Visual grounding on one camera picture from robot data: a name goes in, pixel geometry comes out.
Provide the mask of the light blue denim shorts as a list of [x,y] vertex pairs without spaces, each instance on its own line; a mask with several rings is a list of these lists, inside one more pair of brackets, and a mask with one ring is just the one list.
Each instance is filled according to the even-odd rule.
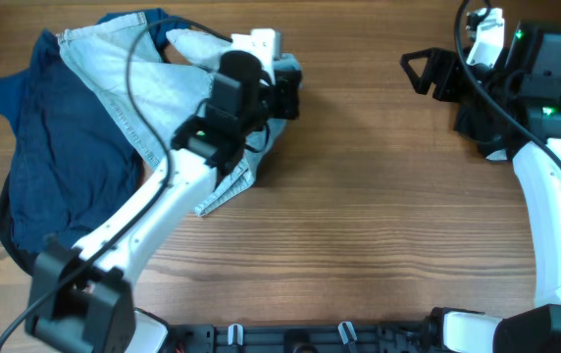
[[151,168],[165,156],[161,146],[210,95],[220,57],[230,48],[190,27],[169,30],[159,51],[149,30],[169,22],[179,21],[161,9],[115,13],[57,36],[64,63]]

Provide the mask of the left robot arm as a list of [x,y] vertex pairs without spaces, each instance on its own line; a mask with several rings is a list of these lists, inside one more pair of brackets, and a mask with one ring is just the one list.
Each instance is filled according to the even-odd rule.
[[72,248],[50,246],[36,259],[25,332],[60,352],[168,352],[171,328],[133,303],[149,259],[179,222],[210,196],[250,146],[271,135],[269,120],[298,117],[302,73],[231,50],[209,97],[163,147],[159,168],[102,226]]

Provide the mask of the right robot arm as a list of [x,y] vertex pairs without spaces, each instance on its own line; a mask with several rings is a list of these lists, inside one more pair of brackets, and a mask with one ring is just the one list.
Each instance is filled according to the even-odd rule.
[[459,107],[455,130],[492,162],[508,162],[523,189],[535,251],[535,305],[500,319],[436,309],[424,344],[454,352],[561,352],[561,27],[473,14],[472,47],[406,53],[414,90]]

